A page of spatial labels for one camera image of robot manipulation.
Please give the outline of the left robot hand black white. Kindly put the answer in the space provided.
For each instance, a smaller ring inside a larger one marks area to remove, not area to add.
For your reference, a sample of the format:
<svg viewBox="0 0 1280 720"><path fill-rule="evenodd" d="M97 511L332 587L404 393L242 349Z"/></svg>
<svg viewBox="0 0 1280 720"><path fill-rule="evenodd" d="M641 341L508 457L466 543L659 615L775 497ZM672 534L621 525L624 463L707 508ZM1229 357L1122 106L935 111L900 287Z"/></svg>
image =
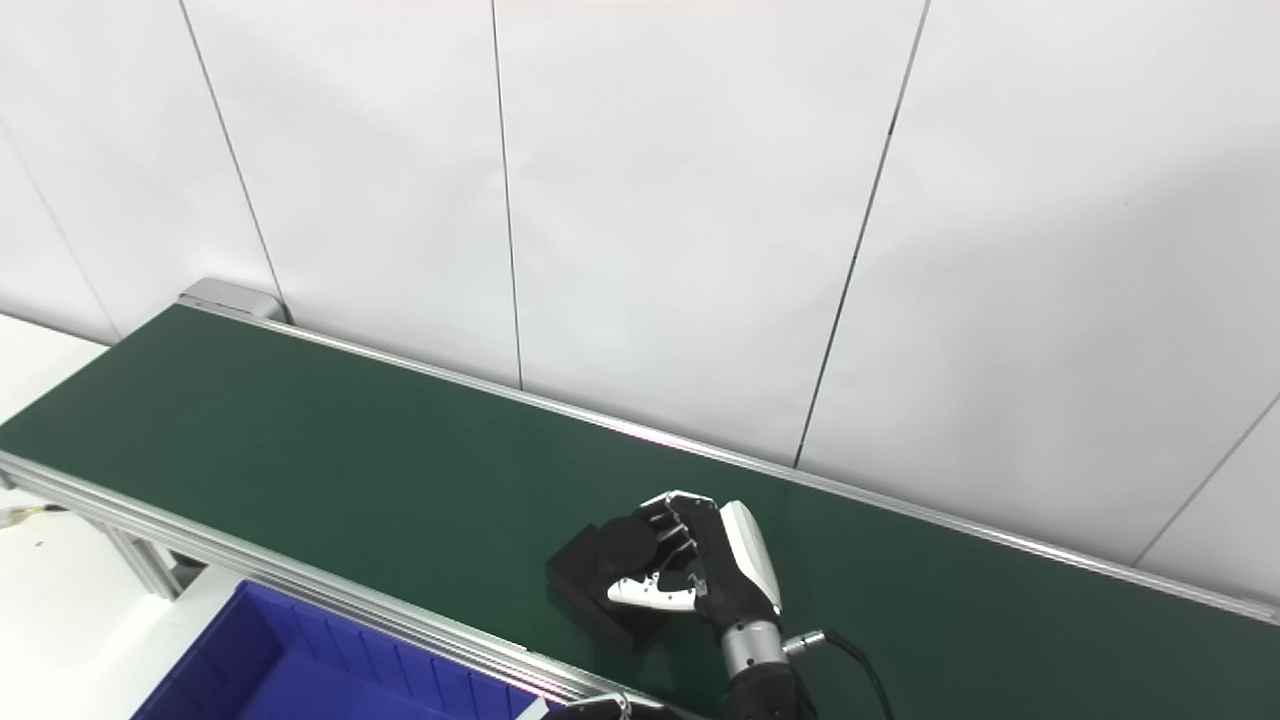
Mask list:
<svg viewBox="0 0 1280 720"><path fill-rule="evenodd" d="M640 700L630 694L599 694L579 700L563 706L552 705L539 698L531 702L518 716L526 719L682 719L680 714L666 705Z"/></svg>

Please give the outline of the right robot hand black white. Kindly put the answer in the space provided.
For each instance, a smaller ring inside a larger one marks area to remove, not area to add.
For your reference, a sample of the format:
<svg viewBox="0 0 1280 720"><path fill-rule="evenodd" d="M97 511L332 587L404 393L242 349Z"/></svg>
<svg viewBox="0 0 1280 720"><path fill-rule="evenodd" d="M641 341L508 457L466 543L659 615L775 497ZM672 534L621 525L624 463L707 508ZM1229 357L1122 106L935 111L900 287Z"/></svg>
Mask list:
<svg viewBox="0 0 1280 720"><path fill-rule="evenodd" d="M602 538L596 597L611 607L696 614L716 635L781 624L780 583L741 501L666 491L609 520Z"/></svg>

